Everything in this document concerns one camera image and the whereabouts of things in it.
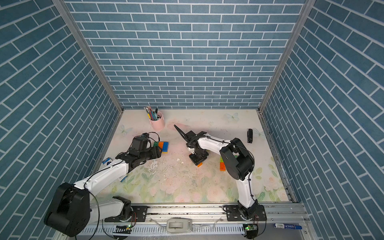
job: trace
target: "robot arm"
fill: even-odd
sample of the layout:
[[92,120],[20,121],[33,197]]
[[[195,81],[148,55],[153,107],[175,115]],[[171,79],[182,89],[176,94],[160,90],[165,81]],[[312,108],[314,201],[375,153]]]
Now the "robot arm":
[[174,127],[187,141],[187,148],[191,152],[189,157],[195,165],[199,165],[207,159],[207,150],[221,155],[227,172],[236,180],[240,214],[244,219],[251,219],[255,215],[255,209],[258,205],[251,193],[252,182],[250,180],[255,160],[241,140],[238,138],[234,138],[232,141],[223,140],[212,137],[206,132],[195,134],[189,131],[184,133],[176,125]]
[[97,206],[90,204],[91,196],[98,194],[141,163],[159,158],[161,153],[159,146],[151,147],[148,133],[136,136],[128,151],[120,153],[107,167],[74,184],[61,184],[48,207],[44,223],[74,237],[88,223],[99,219],[118,216],[121,221],[128,220],[132,215],[131,202],[128,199],[114,196],[112,200],[100,202]]

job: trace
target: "mounting plate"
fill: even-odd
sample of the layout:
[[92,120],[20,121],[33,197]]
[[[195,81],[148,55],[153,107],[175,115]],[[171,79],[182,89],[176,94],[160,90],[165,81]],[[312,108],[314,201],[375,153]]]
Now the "mounting plate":
[[203,156],[203,158],[198,158],[197,154],[190,154],[189,155],[189,158],[192,160],[192,162],[197,166],[199,165],[200,163],[204,162],[208,157],[208,153],[206,154],[206,156]]
[[[225,205],[224,210],[227,212],[227,221],[228,222],[236,222],[236,221],[244,221],[240,215],[239,212],[239,206],[238,205]],[[265,209],[263,205],[257,205],[256,208],[256,215],[259,216],[259,222],[263,222],[266,220],[266,214],[265,214]]]
[[[147,217],[148,206],[131,206],[131,207],[133,212],[136,213],[136,222],[145,222],[145,218]],[[124,223],[124,222],[121,222],[117,217],[106,218],[104,219],[104,222]]]

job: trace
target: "pink cup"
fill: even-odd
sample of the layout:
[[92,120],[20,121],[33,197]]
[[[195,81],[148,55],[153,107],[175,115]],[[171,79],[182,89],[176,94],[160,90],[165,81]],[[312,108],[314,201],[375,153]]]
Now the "pink cup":
[[156,121],[149,120],[149,122],[152,125],[153,130],[155,131],[161,131],[165,127],[166,123],[164,122],[164,116],[161,112],[157,112],[157,116],[160,118]]

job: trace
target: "blue brick wallpaper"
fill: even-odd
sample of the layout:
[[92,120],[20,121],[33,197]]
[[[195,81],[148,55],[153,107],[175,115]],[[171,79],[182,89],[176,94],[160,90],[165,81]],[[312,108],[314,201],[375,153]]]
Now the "blue brick wallpaper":
[[66,1],[125,108],[257,108],[305,0]]
[[89,175],[117,118],[51,0],[0,0],[0,239],[46,239],[57,186]]
[[384,239],[383,13],[317,0],[264,112],[319,239]]

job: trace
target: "floral tablecloth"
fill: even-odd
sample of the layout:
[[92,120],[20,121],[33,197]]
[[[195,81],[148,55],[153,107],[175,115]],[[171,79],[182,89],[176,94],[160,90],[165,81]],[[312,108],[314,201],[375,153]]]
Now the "floral tablecloth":
[[[115,181],[98,195],[99,201],[120,195],[133,203],[235,202],[238,192],[235,180],[220,171],[220,156],[210,152],[203,165],[196,167],[189,159],[186,143],[174,128],[184,132],[208,132],[214,137],[239,138],[255,157],[252,193],[259,202],[288,201],[265,139],[256,110],[161,110],[166,126],[158,132],[161,141],[169,142],[168,153],[147,161],[128,174],[124,182]],[[253,143],[247,143],[247,130],[253,129]],[[151,132],[145,110],[125,110],[105,157],[114,159],[127,151],[132,138]]]

